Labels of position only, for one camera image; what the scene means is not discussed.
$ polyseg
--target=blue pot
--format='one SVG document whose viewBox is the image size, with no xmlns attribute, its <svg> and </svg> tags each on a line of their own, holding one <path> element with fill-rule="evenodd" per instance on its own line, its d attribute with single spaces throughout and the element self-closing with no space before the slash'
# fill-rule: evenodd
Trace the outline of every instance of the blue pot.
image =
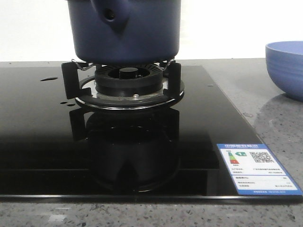
<svg viewBox="0 0 303 227">
<path fill-rule="evenodd" d="M 267 71 L 286 94 L 303 101 L 303 41 L 285 41 L 266 45 Z"/>
<path fill-rule="evenodd" d="M 77 56 L 104 65 L 173 59 L 180 0 L 68 0 Z"/>
</svg>

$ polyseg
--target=black glass cooktop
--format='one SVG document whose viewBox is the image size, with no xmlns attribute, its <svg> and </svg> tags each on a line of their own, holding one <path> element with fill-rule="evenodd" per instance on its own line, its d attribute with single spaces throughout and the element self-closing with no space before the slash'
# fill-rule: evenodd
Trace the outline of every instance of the black glass cooktop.
<svg viewBox="0 0 303 227">
<path fill-rule="evenodd" d="M 238 195 L 216 144 L 262 141 L 201 66 L 182 68 L 185 95 L 176 105 L 130 113 L 90 112 L 66 100 L 60 65 L 0 75 L 1 200 L 302 198 Z"/>
</svg>

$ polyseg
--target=granite countertop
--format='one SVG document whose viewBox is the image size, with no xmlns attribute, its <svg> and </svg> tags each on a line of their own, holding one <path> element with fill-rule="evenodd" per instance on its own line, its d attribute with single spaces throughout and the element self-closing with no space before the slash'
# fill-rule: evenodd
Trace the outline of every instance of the granite countertop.
<svg viewBox="0 0 303 227">
<path fill-rule="evenodd" d="M 270 80 L 265 59 L 184 60 L 202 65 L 303 188 L 303 103 Z M 58 62 L 40 65 L 58 66 Z M 303 204 L 0 203 L 0 226 L 303 227 Z"/>
</svg>

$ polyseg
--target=energy label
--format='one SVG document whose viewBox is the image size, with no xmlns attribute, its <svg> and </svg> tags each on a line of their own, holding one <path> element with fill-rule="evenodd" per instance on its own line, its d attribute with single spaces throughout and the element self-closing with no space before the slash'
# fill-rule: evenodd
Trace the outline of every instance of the energy label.
<svg viewBox="0 0 303 227">
<path fill-rule="evenodd" d="M 217 144 L 240 195 L 302 195 L 265 144 Z"/>
</svg>

